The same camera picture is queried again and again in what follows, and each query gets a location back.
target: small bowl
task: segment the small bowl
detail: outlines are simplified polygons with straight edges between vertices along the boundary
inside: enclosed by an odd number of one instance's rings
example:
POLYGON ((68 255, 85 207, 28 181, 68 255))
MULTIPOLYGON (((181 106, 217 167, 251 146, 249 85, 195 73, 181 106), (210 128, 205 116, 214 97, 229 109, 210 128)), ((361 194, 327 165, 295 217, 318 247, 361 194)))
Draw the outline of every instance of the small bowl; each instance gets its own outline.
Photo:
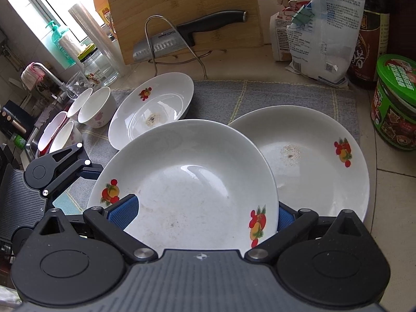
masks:
POLYGON ((109 87, 102 87, 93 93, 81 107, 78 122, 98 129, 111 121, 117 110, 116 100, 109 87))
POLYGON ((53 153, 77 143, 82 143, 82 135, 75 126, 75 123, 73 121, 69 121, 56 135, 49 153, 53 153))
POLYGON ((73 102, 71 107, 68 110, 67 117, 73 121, 78 120, 78 114, 80 113, 80 110, 82 106, 85 104, 85 102, 89 99, 89 97, 92 94, 92 88, 88 88, 85 90, 81 95, 78 96, 78 98, 73 102))
POLYGON ((61 111, 54 119, 49 123, 41 136, 37 149, 39 150, 39 156, 43 156, 50 147, 54 137, 57 135, 59 129, 67 121, 67 112, 61 111))

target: glass jar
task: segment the glass jar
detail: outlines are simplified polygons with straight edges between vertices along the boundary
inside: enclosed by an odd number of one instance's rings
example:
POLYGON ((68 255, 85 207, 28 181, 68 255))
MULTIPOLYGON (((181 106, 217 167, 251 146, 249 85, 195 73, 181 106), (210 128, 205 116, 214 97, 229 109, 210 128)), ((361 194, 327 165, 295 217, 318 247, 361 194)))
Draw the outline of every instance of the glass jar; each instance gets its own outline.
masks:
POLYGON ((84 65, 85 76, 99 88, 113 83, 119 75, 107 57, 93 43, 78 56, 78 59, 84 65))

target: floor tile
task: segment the floor tile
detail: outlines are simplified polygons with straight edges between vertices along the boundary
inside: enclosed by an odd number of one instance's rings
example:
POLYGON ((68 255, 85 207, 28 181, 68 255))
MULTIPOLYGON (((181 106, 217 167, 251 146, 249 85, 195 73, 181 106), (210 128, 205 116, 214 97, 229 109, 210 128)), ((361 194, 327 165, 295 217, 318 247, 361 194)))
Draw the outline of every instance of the floor tile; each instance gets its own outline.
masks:
POLYGON ((376 133, 377 168, 416 177, 416 150, 401 151, 376 133))
POLYGON ((416 178, 377 172, 372 235, 391 268, 381 304, 392 312, 416 305, 416 178))
POLYGON ((356 100, 358 127, 360 130, 360 148, 367 163, 370 178, 370 199, 367 208, 367 214, 364 218, 364 224, 367 229, 371 231, 374 215, 374 203, 376 199, 376 138, 373 123, 371 122, 371 118, 369 116, 370 98, 367 91, 354 86, 351 86, 351 89, 354 91, 356 100))

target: blue gripper pad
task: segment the blue gripper pad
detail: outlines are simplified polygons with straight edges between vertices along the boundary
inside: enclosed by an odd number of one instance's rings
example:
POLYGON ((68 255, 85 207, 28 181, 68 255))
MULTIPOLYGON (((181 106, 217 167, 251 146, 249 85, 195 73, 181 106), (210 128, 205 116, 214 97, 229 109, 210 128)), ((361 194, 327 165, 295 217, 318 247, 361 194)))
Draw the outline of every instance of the blue gripper pad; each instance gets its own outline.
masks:
POLYGON ((127 195, 105 210, 107 219, 124 230, 139 213, 139 199, 135 195, 127 195))
POLYGON ((287 212, 285 209, 279 206, 279 222, 277 224, 277 231, 289 226, 295 221, 295 218, 292 214, 287 212))

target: white ceramic bowl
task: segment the white ceramic bowl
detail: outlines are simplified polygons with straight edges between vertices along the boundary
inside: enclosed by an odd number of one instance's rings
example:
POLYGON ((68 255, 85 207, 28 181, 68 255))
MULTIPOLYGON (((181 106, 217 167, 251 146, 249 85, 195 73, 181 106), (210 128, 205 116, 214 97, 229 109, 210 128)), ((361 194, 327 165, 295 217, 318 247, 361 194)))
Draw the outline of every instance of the white ceramic bowl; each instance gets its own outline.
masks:
POLYGON ((102 87, 93 93, 78 114, 78 122, 91 128, 101 128, 113 117, 117 110, 116 100, 109 87, 102 87))
POLYGON ((193 81, 182 73, 167 73, 150 79, 133 91, 114 115, 108 138, 121 150, 142 133, 180 119, 193 96, 193 81))
POLYGON ((73 121, 78 120, 78 114, 80 113, 81 107, 85 104, 88 98, 92 94, 92 88, 88 88, 85 90, 78 98, 73 102, 71 107, 68 110, 68 118, 72 119, 73 121))
POLYGON ((175 121, 140 135, 104 168, 88 207, 130 193, 139 198, 139 214, 126 232, 159 256, 166 248, 244 255, 252 239, 261 243, 277 230, 269 165, 249 139, 221 123, 175 121))
POLYGON ((67 121, 67 112, 61 111, 46 126, 42 136, 39 139, 39 143, 37 145, 37 149, 39 150, 39 156, 43 156, 47 152, 54 137, 56 136, 59 129, 64 125, 66 121, 67 121))
POLYGON ((53 153, 77 143, 82 143, 82 135, 76 128, 75 123, 69 121, 56 135, 49 152, 53 153))
POLYGON ((364 219, 370 192, 367 165, 357 142, 337 121, 309 108, 273 106, 248 113, 230 126, 263 153, 282 203, 320 216, 351 209, 364 219))

